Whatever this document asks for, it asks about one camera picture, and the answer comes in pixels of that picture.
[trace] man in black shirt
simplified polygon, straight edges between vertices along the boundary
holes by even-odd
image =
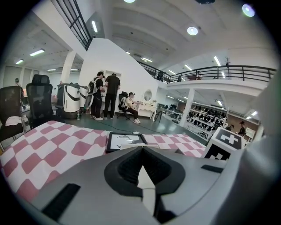
[[[101,113],[101,92],[104,92],[103,88],[103,83],[102,83],[102,78],[103,78],[104,73],[103,72],[98,72],[97,77],[94,78],[93,81],[90,82],[90,87],[91,85],[93,86],[94,82],[96,83],[96,88],[91,88],[93,90],[93,103],[91,105],[91,118],[95,120],[103,120],[101,118],[100,113]]]
[[[246,134],[245,123],[244,121],[242,121],[240,124],[241,124],[241,129],[238,134],[243,137]]]
[[[114,116],[115,101],[117,96],[117,90],[120,89],[120,80],[116,76],[116,74],[113,73],[111,76],[108,76],[106,78],[105,85],[107,86],[107,92],[105,96],[104,119],[107,120],[110,101],[111,101],[110,118],[113,119]]]

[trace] black office chair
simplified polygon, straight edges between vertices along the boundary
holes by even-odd
[[[31,129],[51,120],[64,123],[60,116],[54,115],[51,104],[52,90],[53,86],[46,75],[34,75],[32,83],[26,86],[30,105],[29,125]]]
[[[3,151],[1,141],[23,132],[22,122],[17,125],[6,126],[6,121],[11,116],[22,117],[21,114],[21,88],[19,86],[4,87],[0,89],[0,148]]]
[[[122,91],[122,93],[119,94],[119,105],[118,105],[118,108],[119,108],[119,110],[121,110],[123,113],[117,114],[117,118],[119,118],[120,116],[125,116],[126,119],[129,120],[129,118],[128,118],[128,116],[127,116],[126,108],[120,107],[120,102],[121,102],[121,99],[122,99],[123,97],[127,98],[127,97],[128,97],[128,93]]]

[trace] pink and white checkered blanket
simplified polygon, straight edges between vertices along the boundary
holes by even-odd
[[[75,164],[105,154],[109,131],[50,121],[14,141],[0,156],[1,172],[13,192],[31,201],[39,190]],[[179,148],[201,157],[205,146],[184,134],[144,134],[161,149]]]

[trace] black metal railing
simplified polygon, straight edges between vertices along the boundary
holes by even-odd
[[[275,75],[276,70],[250,65],[229,65],[229,66],[212,66],[192,71],[186,71],[170,76],[169,83],[205,80],[205,79],[223,79],[223,80],[256,80],[269,82]]]
[[[154,79],[157,79],[157,80],[160,80],[164,83],[169,83],[170,82],[170,75],[153,67],[153,66],[150,66],[150,65],[147,65],[143,62],[139,62],[137,61],[140,65],[142,65],[142,67],[145,68],[145,70],[154,78]]]
[[[83,47],[88,50],[92,37],[86,27],[76,0],[52,0],[69,28]]]

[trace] round mirror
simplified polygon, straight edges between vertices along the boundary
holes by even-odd
[[[150,101],[150,99],[152,98],[152,92],[151,90],[147,90],[145,93],[144,93],[144,99],[146,101]]]

